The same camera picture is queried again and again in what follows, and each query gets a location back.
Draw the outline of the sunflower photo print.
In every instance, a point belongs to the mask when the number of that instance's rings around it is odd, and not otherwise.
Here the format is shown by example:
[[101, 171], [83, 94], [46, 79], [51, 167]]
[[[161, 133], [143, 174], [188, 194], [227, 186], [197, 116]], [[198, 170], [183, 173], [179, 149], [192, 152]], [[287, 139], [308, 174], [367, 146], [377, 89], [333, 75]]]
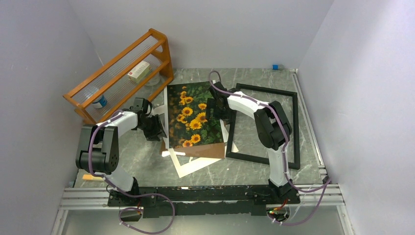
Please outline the sunflower photo print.
[[224, 142], [220, 120], [206, 118], [209, 82], [167, 86], [167, 119], [170, 148]]

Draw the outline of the brown backing board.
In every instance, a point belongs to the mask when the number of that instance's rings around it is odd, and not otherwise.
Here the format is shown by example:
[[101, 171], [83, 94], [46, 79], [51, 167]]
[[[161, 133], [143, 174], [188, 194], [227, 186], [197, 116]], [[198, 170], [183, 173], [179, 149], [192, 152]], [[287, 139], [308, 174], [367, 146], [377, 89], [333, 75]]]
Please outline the brown backing board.
[[196, 158], [213, 158], [223, 159], [225, 158], [225, 143], [213, 143], [191, 147], [180, 147], [166, 149], [164, 142], [160, 149], [160, 153], [166, 152], [169, 154], [169, 150], [175, 152], [176, 156], [196, 157]]

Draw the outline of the white mat board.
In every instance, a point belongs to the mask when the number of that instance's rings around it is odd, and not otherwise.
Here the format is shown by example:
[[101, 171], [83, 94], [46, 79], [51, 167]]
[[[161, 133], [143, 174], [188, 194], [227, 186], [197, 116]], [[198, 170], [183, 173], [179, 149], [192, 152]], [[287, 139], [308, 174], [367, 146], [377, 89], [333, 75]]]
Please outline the white mat board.
[[[226, 150], [236, 150], [236, 152], [239, 151], [239, 149], [236, 147], [234, 142], [230, 142], [228, 141], [229, 138], [229, 132], [228, 130], [226, 130], [225, 128], [225, 123], [221, 120], [221, 129], [222, 129], [222, 134], [225, 137], [225, 145], [227, 143], [231, 144], [231, 147], [224, 147], [224, 153], [226, 152]], [[164, 149], [165, 148], [165, 143], [162, 144], [161, 146], [161, 156], [164, 158], [169, 157], [174, 165], [174, 168], [179, 176], [179, 178], [182, 178], [186, 175], [189, 175], [195, 171], [198, 171], [204, 167], [207, 167], [217, 161], [220, 161], [221, 159], [219, 158], [202, 158], [202, 157], [198, 157], [197, 159], [193, 159], [193, 156], [190, 155], [186, 155], [184, 152], [180, 152], [180, 151], [176, 151], [173, 148], [169, 148], [169, 149]], [[178, 156], [184, 156], [184, 157], [189, 157], [189, 162], [186, 164], [180, 164], [179, 160], [178, 160]]]

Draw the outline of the black picture frame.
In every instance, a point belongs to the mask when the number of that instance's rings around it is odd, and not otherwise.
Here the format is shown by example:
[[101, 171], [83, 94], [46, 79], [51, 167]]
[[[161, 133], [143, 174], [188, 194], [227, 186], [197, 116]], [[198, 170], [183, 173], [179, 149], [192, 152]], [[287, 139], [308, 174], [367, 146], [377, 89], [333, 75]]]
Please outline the black picture frame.
[[[248, 85], [248, 84], [242, 84], [237, 83], [236, 84], [237, 90], [250, 90], [250, 91], [257, 91], [257, 92], [265, 92], [270, 94], [277, 94], [277, 95], [283, 95], [283, 96], [289, 96], [292, 99], [292, 110], [293, 110], [293, 122], [292, 122], [292, 133], [293, 137], [290, 138], [290, 140], [293, 141], [293, 148], [294, 148], [294, 161], [288, 162], [288, 168], [299, 170], [300, 169], [300, 131], [299, 131], [299, 115], [298, 115], [298, 96], [296, 92], [291, 91], [285, 91], [285, 90], [279, 90], [279, 89], [273, 89], [273, 88], [265, 88], [260, 86], [254, 86], [254, 85]], [[269, 159], [264, 157], [258, 157], [253, 155], [247, 155], [242, 153], [233, 152], [231, 150], [232, 148], [232, 142], [233, 142], [233, 136], [234, 136], [234, 129], [235, 129], [235, 122], [236, 122], [236, 111], [233, 112], [232, 118], [230, 120], [230, 129], [229, 129], [229, 137], [228, 137], [228, 143], [227, 143], [227, 149], [225, 151], [225, 157], [226, 158], [232, 158], [237, 160], [243, 160], [253, 163], [259, 163], [259, 164], [265, 164], [269, 165]]]

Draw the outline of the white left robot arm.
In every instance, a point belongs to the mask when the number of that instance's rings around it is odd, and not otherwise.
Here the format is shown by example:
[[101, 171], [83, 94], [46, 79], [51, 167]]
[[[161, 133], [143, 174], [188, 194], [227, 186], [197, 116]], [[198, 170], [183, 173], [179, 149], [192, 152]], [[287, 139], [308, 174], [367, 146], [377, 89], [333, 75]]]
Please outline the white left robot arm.
[[119, 162], [119, 138], [130, 130], [141, 130], [147, 141], [166, 138], [161, 118], [153, 112], [152, 103], [135, 98], [127, 109], [116, 111], [108, 120], [81, 129], [75, 164], [94, 177], [103, 179], [128, 206], [140, 199], [137, 179], [128, 174]]

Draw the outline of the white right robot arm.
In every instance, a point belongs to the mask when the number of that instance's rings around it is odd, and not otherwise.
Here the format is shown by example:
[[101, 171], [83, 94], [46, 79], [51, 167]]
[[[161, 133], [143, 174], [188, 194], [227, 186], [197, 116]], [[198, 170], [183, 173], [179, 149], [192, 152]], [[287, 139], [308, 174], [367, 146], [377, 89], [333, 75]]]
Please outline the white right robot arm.
[[275, 203], [281, 203], [293, 188], [288, 174], [285, 148], [288, 144], [291, 127], [283, 124], [285, 113], [278, 115], [276, 102], [268, 103], [252, 98], [241, 91], [231, 91], [221, 82], [210, 81], [209, 92], [212, 98], [207, 101], [206, 119], [211, 117], [230, 120], [233, 112], [240, 112], [255, 121], [257, 136], [267, 148], [270, 177], [269, 197]]

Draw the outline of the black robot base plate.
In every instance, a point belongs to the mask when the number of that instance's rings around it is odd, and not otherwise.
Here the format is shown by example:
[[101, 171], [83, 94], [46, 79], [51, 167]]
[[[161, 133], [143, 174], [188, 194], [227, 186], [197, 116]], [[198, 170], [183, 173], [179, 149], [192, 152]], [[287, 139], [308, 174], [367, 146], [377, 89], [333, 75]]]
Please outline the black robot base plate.
[[266, 210], [282, 204], [299, 204], [300, 196], [292, 188], [278, 197], [270, 185], [140, 187], [139, 198], [110, 191], [110, 208], [135, 207], [144, 218], [205, 214], [239, 214], [265, 216]]

